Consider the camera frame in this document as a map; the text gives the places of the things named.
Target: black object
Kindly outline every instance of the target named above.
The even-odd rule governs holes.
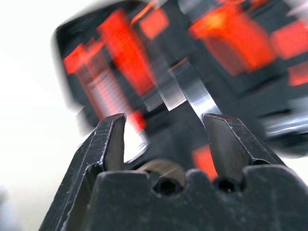
[[[105,118],[78,149],[41,231],[308,230],[307,186],[239,119],[205,115],[219,177],[188,170],[182,190],[122,170],[124,123]],[[166,186],[176,193],[161,194]]]
[[[168,26],[155,38],[149,39],[146,37],[138,23],[154,9],[148,10],[136,23],[133,23],[132,29],[142,41],[151,68],[156,76],[156,82],[160,85],[160,90],[167,91],[166,89],[174,84],[169,69],[187,59],[193,66],[194,73],[198,75],[195,77],[200,78],[204,83],[221,112],[240,118],[255,135],[267,140],[268,137],[265,135],[267,127],[261,124],[260,120],[290,111],[292,105],[290,105],[289,100],[307,95],[308,84],[289,86],[288,68],[306,61],[308,52],[288,60],[277,58],[273,63],[253,73],[241,73],[236,77],[231,76],[215,59],[203,41],[195,40],[189,33],[189,28],[194,21],[206,14],[211,7],[219,7],[218,2],[215,0],[169,0],[161,5]],[[242,6],[249,8],[249,3],[251,1],[247,0],[245,1],[246,6],[245,4]],[[102,39],[96,28],[114,11],[123,9],[127,18],[132,20],[146,6],[147,4],[141,1],[121,1],[59,26],[55,33],[59,59],[63,61],[78,45],[87,46],[91,39],[94,41]],[[278,29],[297,20],[294,16],[286,16],[289,11],[290,7],[283,0],[271,0],[253,10],[249,8],[246,14],[271,35]],[[154,112],[158,110],[152,111],[152,108],[147,110],[147,101],[149,98],[155,98],[153,95],[158,95],[157,90],[152,90],[142,97],[139,96],[128,80],[125,79],[124,74],[114,65],[110,51],[104,47],[100,52],[108,61],[110,69],[132,110],[140,111],[148,125],[152,123],[154,121],[151,118],[153,115],[158,117],[162,114],[156,115]],[[65,81],[69,85],[74,100],[84,106],[83,113],[88,123],[96,127],[99,119],[89,96],[85,93],[75,74],[67,73],[66,75]],[[159,126],[155,129],[159,129],[162,122],[156,120],[152,123],[152,125],[154,124],[153,127],[156,123]]]

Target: screw hole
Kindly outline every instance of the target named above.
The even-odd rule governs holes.
[[[174,179],[161,178],[153,190],[162,196],[171,196],[180,193],[183,187]]]
[[[216,188],[218,188],[220,191],[223,191],[224,193],[232,193],[236,191],[240,191],[240,186],[238,183],[236,183],[234,180],[229,178],[217,178],[214,181],[214,185]]]

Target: white background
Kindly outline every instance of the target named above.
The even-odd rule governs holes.
[[[86,134],[76,118],[80,107],[68,107],[51,38],[58,25],[94,2],[1,3],[0,185],[27,231],[39,228]],[[308,157],[285,162],[308,182]]]

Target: red component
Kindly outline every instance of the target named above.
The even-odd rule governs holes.
[[[146,52],[130,27],[125,12],[113,12],[97,27],[111,53],[116,67],[123,73],[139,95],[154,88],[153,74]]]
[[[308,30],[300,20],[275,31],[271,39],[276,52],[283,59],[290,59],[308,51]]]
[[[144,17],[146,13],[148,13],[148,11],[151,10],[155,6],[155,4],[156,4],[155,0],[147,4],[146,7],[144,7],[143,10],[140,11],[140,13],[138,13],[135,17],[133,17],[133,19],[131,20],[131,24],[134,24],[136,21]]]
[[[140,111],[133,112],[129,115],[129,117],[132,118],[131,121],[134,121],[134,128],[137,130],[137,132],[140,132],[146,128],[146,122]]]
[[[86,67],[91,61],[91,58],[97,54],[103,47],[103,42],[97,41],[92,44],[89,49],[85,49],[83,45],[79,44],[67,57],[64,58],[63,63],[68,74],[76,74],[79,82],[86,95],[88,96],[89,101],[91,102],[94,111],[98,118],[101,120],[104,118],[102,111],[99,109],[90,89],[87,87],[88,81],[92,81],[92,76],[90,79],[86,79],[80,70],[82,67]]]
[[[140,28],[149,39],[154,39],[168,26],[169,19],[160,8],[150,12],[140,21]]]
[[[192,155],[196,167],[206,172],[210,180],[214,180],[218,176],[208,145],[194,150]]]
[[[292,87],[308,83],[308,62],[304,62],[289,69],[290,81]]]
[[[196,39],[203,39],[213,55],[230,74],[236,75],[230,67],[234,57],[247,72],[256,71],[276,59],[266,31],[235,4],[225,4],[196,21],[190,28]],[[215,41],[229,47],[230,57],[217,51]]]

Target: blurred object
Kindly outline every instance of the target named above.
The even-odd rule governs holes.
[[[13,202],[8,198],[5,187],[0,185],[0,230],[21,231],[21,222]]]
[[[290,101],[292,112],[263,120],[269,144],[282,156],[299,158],[308,154],[308,98]]]
[[[171,133],[179,113],[200,121],[204,113],[236,116],[265,141],[295,128],[305,133],[305,110],[292,102],[307,95],[308,31],[290,11],[282,0],[121,1],[60,26],[56,36],[89,123],[127,114],[125,161],[134,162],[164,142],[156,136]],[[201,137],[187,147],[190,163],[207,145]]]
[[[288,13],[289,16],[296,15],[299,18],[308,20],[308,1],[307,0],[285,0],[292,10]]]

